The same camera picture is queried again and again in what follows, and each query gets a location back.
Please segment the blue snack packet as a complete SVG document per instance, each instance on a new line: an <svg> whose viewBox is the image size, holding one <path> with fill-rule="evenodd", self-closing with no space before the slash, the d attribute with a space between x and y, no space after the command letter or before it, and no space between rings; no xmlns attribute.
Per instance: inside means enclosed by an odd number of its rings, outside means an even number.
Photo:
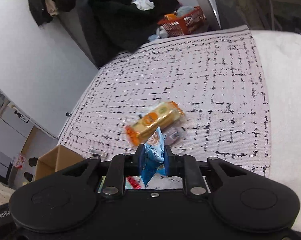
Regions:
<svg viewBox="0 0 301 240"><path fill-rule="evenodd" d="M159 126L144 143L144 146L144 164L140 177L144 186L146 187L156 174L158 167L161 166L165 161L165 136L162 134Z"/></svg>

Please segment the red white candy bar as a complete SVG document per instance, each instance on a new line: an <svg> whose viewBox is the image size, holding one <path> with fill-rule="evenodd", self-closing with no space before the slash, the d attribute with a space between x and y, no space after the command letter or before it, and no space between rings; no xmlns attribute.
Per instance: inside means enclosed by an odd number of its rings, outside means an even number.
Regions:
<svg viewBox="0 0 301 240"><path fill-rule="evenodd" d="M142 186L133 176L129 176L126 178L126 188L139 190L142 189Z"/></svg>

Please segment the orange biscuit sandwich pack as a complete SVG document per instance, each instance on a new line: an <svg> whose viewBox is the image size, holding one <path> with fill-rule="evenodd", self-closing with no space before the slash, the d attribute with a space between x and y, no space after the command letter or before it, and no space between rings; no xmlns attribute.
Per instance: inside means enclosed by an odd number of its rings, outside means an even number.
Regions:
<svg viewBox="0 0 301 240"><path fill-rule="evenodd" d="M149 107L139 119L125 127L126 135L134 146L146 142L155 130L164 130L178 121L185 113L174 101L161 101Z"/></svg>

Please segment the small brown silver snack packet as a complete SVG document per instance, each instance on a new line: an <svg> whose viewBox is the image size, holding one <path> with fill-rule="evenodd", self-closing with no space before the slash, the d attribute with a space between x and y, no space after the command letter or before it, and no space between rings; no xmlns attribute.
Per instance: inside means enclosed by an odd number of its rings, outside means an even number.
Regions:
<svg viewBox="0 0 301 240"><path fill-rule="evenodd" d="M89 150L89 154L92 156L92 157L99 157L101 159L101 161L106 161L108 159L108 151L100 151L96 148L91 148Z"/></svg>

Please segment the brown cardboard box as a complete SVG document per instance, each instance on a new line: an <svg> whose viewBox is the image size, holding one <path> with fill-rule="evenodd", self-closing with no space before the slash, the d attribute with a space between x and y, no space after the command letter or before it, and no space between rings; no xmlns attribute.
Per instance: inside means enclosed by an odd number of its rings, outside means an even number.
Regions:
<svg viewBox="0 0 301 240"><path fill-rule="evenodd" d="M83 161L84 158L68 148L58 145L37 160L34 181Z"/></svg>

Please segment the clear small snack packet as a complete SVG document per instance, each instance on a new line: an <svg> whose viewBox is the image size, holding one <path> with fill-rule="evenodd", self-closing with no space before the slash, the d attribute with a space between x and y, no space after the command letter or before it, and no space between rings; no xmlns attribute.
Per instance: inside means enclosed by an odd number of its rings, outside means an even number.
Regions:
<svg viewBox="0 0 301 240"><path fill-rule="evenodd" d="M170 127L165 130L165 145L172 145L186 138L186 130L182 127Z"/></svg>

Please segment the white black patterned blanket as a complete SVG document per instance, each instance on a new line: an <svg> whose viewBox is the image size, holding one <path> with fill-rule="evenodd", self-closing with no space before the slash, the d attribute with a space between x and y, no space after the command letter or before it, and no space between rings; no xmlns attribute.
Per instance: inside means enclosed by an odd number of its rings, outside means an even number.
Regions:
<svg viewBox="0 0 301 240"><path fill-rule="evenodd" d="M184 112L175 154L219 157L267 177L271 159L268 96L255 40L247 26L159 39L121 53L102 67L59 137L87 158L91 151L134 153L125 134L164 101Z"/></svg>

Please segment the red plastic basket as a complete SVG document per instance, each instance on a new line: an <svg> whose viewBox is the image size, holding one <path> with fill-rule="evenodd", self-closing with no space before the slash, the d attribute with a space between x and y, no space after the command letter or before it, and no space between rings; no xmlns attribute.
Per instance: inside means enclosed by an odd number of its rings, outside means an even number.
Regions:
<svg viewBox="0 0 301 240"><path fill-rule="evenodd" d="M163 27L169 36L189 35L206 23L206 16L202 9L197 6L192 11L182 16L168 20L163 18L157 25Z"/></svg>

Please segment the black clothes pile on chair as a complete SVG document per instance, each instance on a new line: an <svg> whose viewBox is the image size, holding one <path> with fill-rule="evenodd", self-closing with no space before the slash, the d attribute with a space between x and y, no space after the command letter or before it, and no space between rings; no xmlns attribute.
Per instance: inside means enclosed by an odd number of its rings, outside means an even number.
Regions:
<svg viewBox="0 0 301 240"><path fill-rule="evenodd" d="M97 67L121 51L134 52L157 23L179 6L177 0L77 0L76 11Z"/></svg>

